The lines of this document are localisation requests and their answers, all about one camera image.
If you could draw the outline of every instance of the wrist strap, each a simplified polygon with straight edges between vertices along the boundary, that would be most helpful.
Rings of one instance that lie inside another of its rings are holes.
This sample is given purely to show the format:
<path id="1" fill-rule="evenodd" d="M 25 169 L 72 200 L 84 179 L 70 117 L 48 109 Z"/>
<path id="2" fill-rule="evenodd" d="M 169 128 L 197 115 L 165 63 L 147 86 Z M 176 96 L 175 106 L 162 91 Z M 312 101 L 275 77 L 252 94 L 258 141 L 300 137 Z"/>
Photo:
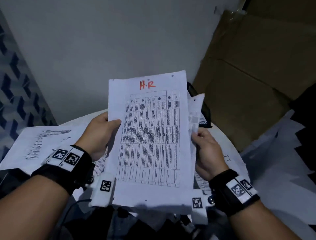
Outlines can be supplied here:
<path id="1" fill-rule="evenodd" d="M 215 207 L 227 216 L 234 215 L 260 199 L 257 190 L 231 169 L 215 176 L 209 186 L 213 192 Z"/>
<path id="2" fill-rule="evenodd" d="M 31 176 L 42 175 L 62 186 L 70 195 L 85 186 L 93 175 L 95 164 L 82 148 L 71 145 L 56 149 Z"/>

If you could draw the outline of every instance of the grey wall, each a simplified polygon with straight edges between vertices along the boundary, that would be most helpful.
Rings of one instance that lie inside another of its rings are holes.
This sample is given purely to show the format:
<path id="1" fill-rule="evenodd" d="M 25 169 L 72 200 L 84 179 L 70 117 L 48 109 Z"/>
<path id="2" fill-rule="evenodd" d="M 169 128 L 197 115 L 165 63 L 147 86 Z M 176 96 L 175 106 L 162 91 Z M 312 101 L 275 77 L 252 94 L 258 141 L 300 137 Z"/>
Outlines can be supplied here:
<path id="1" fill-rule="evenodd" d="M 107 108 L 108 79 L 185 69 L 192 82 L 220 12 L 237 4 L 238 0 L 1 0 L 0 8 L 61 124 Z"/>

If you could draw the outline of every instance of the blue patterned wall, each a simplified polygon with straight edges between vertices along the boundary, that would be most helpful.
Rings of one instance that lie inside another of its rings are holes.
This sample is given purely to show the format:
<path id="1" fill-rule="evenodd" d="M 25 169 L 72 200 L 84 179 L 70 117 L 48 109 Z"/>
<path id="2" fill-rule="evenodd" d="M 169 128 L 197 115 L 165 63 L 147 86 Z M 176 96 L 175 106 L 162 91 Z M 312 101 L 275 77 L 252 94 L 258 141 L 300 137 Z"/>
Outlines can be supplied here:
<path id="1" fill-rule="evenodd" d="M 1 162 L 25 127 L 57 124 L 3 18 L 0 52 Z"/>

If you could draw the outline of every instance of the cable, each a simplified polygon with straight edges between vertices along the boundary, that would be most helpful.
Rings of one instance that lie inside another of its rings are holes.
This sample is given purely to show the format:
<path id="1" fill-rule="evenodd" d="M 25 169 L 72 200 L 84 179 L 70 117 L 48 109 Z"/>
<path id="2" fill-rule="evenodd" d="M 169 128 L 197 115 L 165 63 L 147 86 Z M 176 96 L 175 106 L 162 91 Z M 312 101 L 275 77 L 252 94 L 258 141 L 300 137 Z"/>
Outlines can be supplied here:
<path id="1" fill-rule="evenodd" d="M 66 218 L 67 218 L 67 216 L 68 216 L 70 210 L 72 209 L 72 207 L 73 207 L 74 205 L 76 205 L 76 204 L 78 204 L 78 203 L 82 203 L 82 202 L 91 202 L 91 199 L 84 199 L 84 200 L 76 201 L 75 203 L 73 203 L 73 204 L 68 208 L 68 210 L 67 210 L 67 212 L 66 212 L 66 214 L 65 214 L 65 216 L 64 216 L 64 218 L 63 218 L 63 220 L 62 220 L 62 222 L 61 222 L 61 224 L 60 224 L 60 229 L 59 229 L 59 231 L 58 231 L 57 239 L 60 239 L 61 228 L 63 227 L 63 225 L 64 225 L 64 223 L 65 223 L 65 221 L 66 221 Z"/>

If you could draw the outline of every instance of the hand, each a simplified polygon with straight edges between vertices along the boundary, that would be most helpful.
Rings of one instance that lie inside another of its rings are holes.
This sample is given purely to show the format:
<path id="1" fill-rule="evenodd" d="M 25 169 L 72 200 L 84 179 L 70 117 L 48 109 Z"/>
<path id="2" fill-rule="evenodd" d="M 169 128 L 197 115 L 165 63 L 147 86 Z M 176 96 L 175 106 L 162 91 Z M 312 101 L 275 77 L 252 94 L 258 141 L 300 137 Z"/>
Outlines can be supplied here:
<path id="1" fill-rule="evenodd" d="M 206 181 L 229 169 L 225 163 L 220 145 L 212 137 L 208 129 L 199 128 L 197 134 L 192 133 L 192 140 L 197 144 L 196 172 Z"/>
<path id="2" fill-rule="evenodd" d="M 120 125 L 120 119 L 108 122 L 108 113 L 104 112 L 91 120 L 75 145 L 89 153 L 92 161 L 96 161 L 103 156 L 113 131 Z"/>

